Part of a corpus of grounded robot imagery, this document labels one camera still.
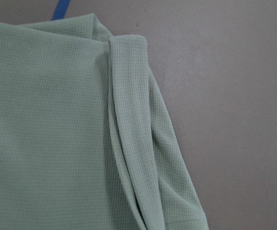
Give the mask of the olive green long-sleeve shirt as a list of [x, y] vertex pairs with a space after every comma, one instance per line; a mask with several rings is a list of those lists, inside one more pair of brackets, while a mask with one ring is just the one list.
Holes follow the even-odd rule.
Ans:
[[206, 230], [146, 38], [0, 23], [0, 230]]

